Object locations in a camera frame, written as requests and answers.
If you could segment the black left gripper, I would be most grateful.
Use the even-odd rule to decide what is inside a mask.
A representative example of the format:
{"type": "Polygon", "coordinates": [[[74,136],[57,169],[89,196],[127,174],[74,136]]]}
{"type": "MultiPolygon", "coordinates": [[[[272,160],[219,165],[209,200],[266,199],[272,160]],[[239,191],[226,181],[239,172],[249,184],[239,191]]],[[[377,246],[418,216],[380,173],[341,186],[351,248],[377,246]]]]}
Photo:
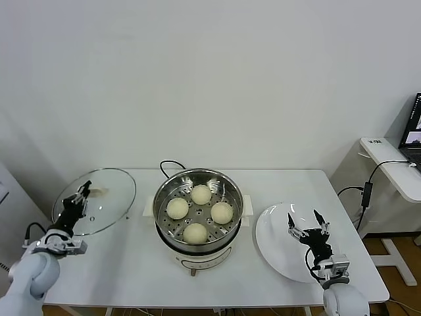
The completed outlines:
{"type": "Polygon", "coordinates": [[[78,192],[63,200],[63,210],[60,217],[53,223],[54,229],[73,233],[76,223],[83,217],[91,185],[92,181],[88,180],[79,187],[78,192]]]}

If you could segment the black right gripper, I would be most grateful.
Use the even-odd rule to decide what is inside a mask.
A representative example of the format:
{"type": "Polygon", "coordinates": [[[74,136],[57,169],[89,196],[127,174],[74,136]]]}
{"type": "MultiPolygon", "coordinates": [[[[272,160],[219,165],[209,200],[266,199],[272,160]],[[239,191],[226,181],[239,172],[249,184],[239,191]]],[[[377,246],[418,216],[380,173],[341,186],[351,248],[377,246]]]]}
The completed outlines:
{"type": "Polygon", "coordinates": [[[329,222],[326,222],[324,217],[317,211],[314,210],[314,216],[320,225],[320,228],[310,228],[301,230],[295,226],[295,222],[290,215],[287,214],[288,233],[293,238],[300,238],[300,243],[307,245],[314,257],[313,263],[319,264],[319,262],[329,259],[333,255],[332,247],[328,243],[330,233],[329,222]]]}

